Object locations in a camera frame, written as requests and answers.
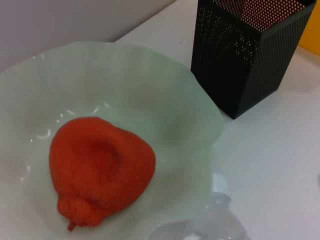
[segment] black mesh cup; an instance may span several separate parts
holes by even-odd
[[[315,4],[198,0],[191,71],[221,110],[236,119],[278,89]]]

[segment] yellow object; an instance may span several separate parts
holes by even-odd
[[[317,1],[314,7],[299,45],[320,55],[320,0]]]

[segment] clear plastic object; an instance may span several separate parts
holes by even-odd
[[[192,219],[157,229],[150,240],[250,240],[244,226],[229,209],[231,198],[221,175],[213,175],[208,202]]]

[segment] white wall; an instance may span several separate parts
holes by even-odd
[[[114,41],[174,0],[0,0],[0,72],[74,41]]]

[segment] glass bowl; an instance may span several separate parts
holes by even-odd
[[[76,42],[0,75],[0,232],[10,240],[144,240],[188,218],[211,190],[210,149],[222,116],[182,64],[138,46]],[[67,121],[98,116],[153,148],[145,192],[95,228],[67,231],[57,211],[49,147]]]

